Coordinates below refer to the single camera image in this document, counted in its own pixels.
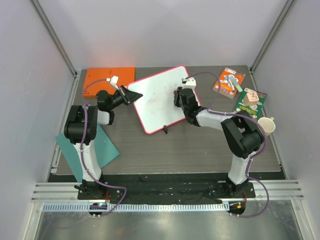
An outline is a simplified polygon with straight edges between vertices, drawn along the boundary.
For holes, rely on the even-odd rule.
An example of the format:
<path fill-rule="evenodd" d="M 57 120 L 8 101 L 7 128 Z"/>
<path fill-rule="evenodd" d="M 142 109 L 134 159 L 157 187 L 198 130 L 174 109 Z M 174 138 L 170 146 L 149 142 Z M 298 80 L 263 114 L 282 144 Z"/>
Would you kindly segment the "pink framed whiteboard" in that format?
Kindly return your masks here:
<path fill-rule="evenodd" d="M 130 83 L 128 90 L 142 94 L 133 105 L 146 134 L 153 134 L 185 119 L 174 105 L 174 91 L 189 76 L 187 68 L 176 66 Z"/>

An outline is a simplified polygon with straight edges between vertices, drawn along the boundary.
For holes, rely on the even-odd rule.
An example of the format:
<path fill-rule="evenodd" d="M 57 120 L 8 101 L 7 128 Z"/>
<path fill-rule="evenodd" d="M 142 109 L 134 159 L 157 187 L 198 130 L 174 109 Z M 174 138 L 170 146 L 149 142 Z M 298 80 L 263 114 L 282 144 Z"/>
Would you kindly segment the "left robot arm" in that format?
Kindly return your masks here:
<path fill-rule="evenodd" d="M 143 97 L 143 94 L 119 86 L 114 94 L 100 90 L 96 94 L 96 105 L 72 105 L 64 126 L 64 136 L 75 148 L 82 168 L 81 186 L 93 198 L 100 200 L 110 185 L 106 184 L 99 167 L 95 151 L 95 138 L 99 116 L 104 125 L 112 125 L 115 118 L 114 109 L 120 105 L 131 105 Z"/>

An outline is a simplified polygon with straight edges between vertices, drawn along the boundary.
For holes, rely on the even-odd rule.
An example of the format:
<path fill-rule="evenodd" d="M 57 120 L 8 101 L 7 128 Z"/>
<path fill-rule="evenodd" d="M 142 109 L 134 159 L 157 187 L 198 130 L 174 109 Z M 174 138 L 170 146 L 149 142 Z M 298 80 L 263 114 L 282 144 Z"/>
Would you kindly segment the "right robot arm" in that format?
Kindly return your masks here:
<path fill-rule="evenodd" d="M 238 113 L 223 113 L 199 105 L 194 91 L 190 88 L 178 87 L 174 91 L 174 105 L 182 109 L 190 124 L 223 131 L 232 152 L 225 190 L 230 197 L 238 197 L 249 180 L 253 157 L 265 142 L 262 130 L 244 110 Z"/>

